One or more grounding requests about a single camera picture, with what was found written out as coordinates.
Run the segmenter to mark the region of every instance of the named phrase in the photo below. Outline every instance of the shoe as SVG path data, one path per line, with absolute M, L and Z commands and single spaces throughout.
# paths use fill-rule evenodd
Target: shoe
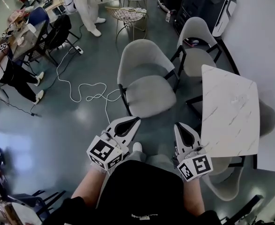
M 35 76 L 35 78 L 38 80 L 38 83 L 35 84 L 35 86 L 39 86 L 40 81 L 43 79 L 45 73 L 41 72 L 38 76 Z
M 42 99 L 42 97 L 44 96 L 44 90 L 41 90 L 36 96 L 36 102 L 34 102 L 33 104 L 36 105 L 38 104 L 38 102 Z
M 95 24 L 96 23 L 105 23 L 106 22 L 106 19 L 105 18 L 97 18 L 97 20 L 96 20 L 96 22 L 95 22 Z
M 143 152 L 142 144 L 140 144 L 139 142 L 134 143 L 133 148 L 132 148 L 132 152 L 135 152 L 135 151 Z
M 91 31 L 91 33 L 93 35 L 95 35 L 96 37 L 100 37 L 101 36 L 101 32 L 98 29 L 96 29 L 96 28 L 93 31 Z

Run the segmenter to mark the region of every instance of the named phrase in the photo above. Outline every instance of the gray concrete floor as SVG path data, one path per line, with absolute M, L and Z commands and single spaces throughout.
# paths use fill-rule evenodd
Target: gray concrete floor
M 72 83 L 72 96 L 79 99 L 78 85 L 81 83 L 106 83 L 106 94 L 117 89 L 117 72 L 124 47 L 131 41 L 132 34 L 124 29 L 115 43 L 116 20 L 109 16 L 102 4 L 99 16 L 107 19 L 104 24 L 97 25 L 102 32 L 101 37 L 94 37 L 82 28 L 82 38 L 76 45 L 84 54 L 76 55 L 68 68 L 61 75 L 62 79 Z M 171 58 L 176 51 L 178 35 L 171 23 L 165 22 L 166 14 L 157 8 L 156 0 L 148 1 L 149 19 L 147 22 L 147 39 L 155 42 L 167 57 Z M 79 35 L 82 21 L 78 14 L 72 14 L 72 31 Z M 68 47 L 55 51 L 53 56 L 61 61 Z M 61 65 L 62 71 L 71 55 Z M 224 57 L 217 62 L 217 67 L 232 71 Z M 39 87 L 32 86 L 35 92 L 46 89 L 56 77 L 56 68 L 45 60 L 34 64 L 36 73 L 45 71 L 46 75 Z M 174 152 L 173 125 L 183 122 L 191 127 L 199 124 L 199 120 L 185 105 L 185 101 L 201 94 L 201 83 L 189 79 L 184 73 L 180 87 L 176 93 L 177 104 L 169 111 L 142 120 L 135 141 L 142 143 L 145 153 L 156 154 L 158 149 L 169 157 Z M 5 86 L 10 103 L 26 111 L 32 103 L 21 97 L 14 88 Z M 87 96 L 103 91 L 101 85 L 96 87 L 83 86 L 83 100 L 75 103 L 69 98 L 69 85 L 57 81 L 46 92 L 43 100 L 33 109 L 39 116 L 31 117 L 0 101 L 0 148 L 7 157 L 6 177 L 11 193 L 31 194 L 39 189 L 67 190 L 71 194 L 90 166 L 86 150 L 95 135 L 99 135 L 108 125 L 105 115 L 105 100 L 85 101 Z M 121 99 L 108 103 L 107 112 L 111 120 L 126 116 L 126 109 Z M 219 217 L 231 217 L 242 208 L 254 195 L 265 197 L 266 204 L 275 195 L 275 172 L 254 170 L 251 158 L 246 160 L 246 168 L 242 174 L 240 193 L 231 202 L 223 202 L 201 182 L 206 209 L 215 210 Z

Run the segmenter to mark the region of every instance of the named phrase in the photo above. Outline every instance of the white pants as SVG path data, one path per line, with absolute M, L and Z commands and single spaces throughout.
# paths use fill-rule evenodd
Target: white pants
M 98 4 L 96 0 L 74 0 L 77 11 L 88 31 L 96 29 L 95 22 L 98 18 Z

